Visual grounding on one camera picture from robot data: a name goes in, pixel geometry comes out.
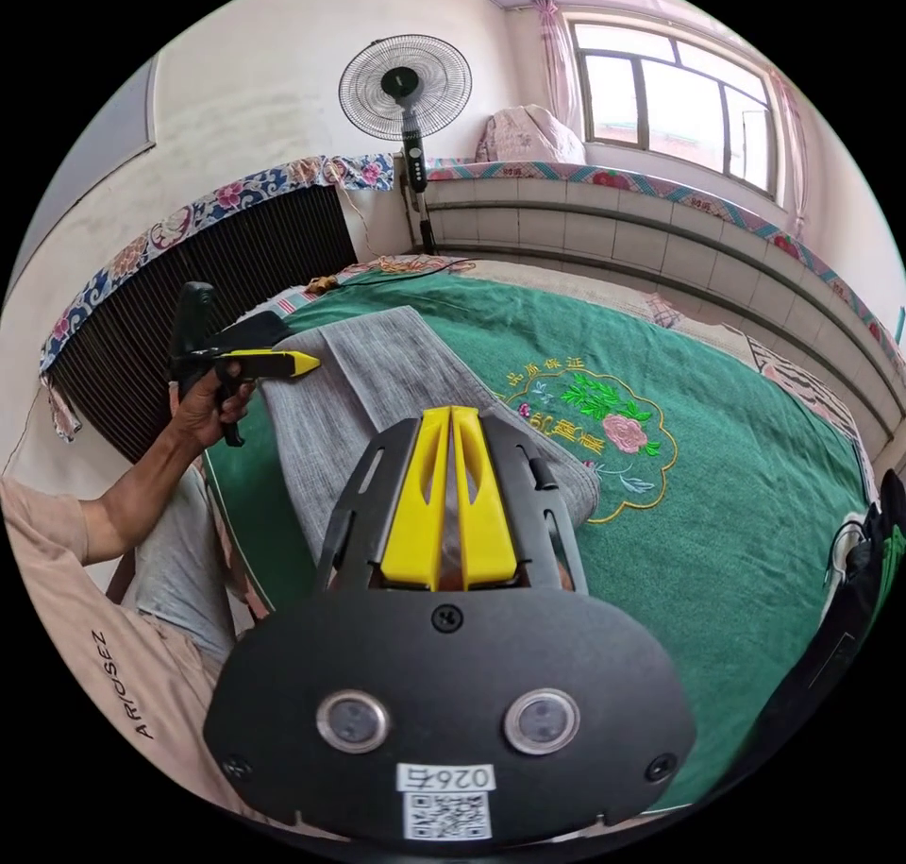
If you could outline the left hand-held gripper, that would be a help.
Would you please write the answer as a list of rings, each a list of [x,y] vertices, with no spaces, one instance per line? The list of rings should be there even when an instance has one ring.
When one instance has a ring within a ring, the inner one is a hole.
[[[256,380],[292,380],[321,366],[315,357],[273,347],[285,336],[285,326],[272,312],[256,313],[213,335],[207,334],[208,310],[178,310],[172,328],[168,372],[184,394],[206,372],[214,369],[223,384],[220,398],[234,394],[241,383]],[[173,429],[179,441],[187,442]],[[238,424],[224,427],[230,445],[242,443]]]

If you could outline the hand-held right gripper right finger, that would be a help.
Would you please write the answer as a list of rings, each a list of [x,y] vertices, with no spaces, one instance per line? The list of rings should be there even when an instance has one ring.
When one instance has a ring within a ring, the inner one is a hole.
[[[489,444],[475,408],[451,409],[461,579],[465,589],[506,584],[516,556]]]

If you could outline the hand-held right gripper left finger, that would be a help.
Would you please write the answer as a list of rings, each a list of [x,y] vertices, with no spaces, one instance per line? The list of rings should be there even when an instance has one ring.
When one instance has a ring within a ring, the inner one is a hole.
[[[442,567],[451,409],[427,409],[417,432],[382,555],[385,581],[436,591]]]

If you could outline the person's left hand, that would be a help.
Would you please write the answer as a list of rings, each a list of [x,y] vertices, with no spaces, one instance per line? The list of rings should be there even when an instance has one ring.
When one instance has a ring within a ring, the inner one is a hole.
[[[255,391],[254,383],[241,383],[234,394],[220,398],[222,385],[214,369],[203,374],[184,394],[177,382],[169,383],[174,425],[195,454],[218,442],[224,436],[224,427],[238,424],[245,417]]]

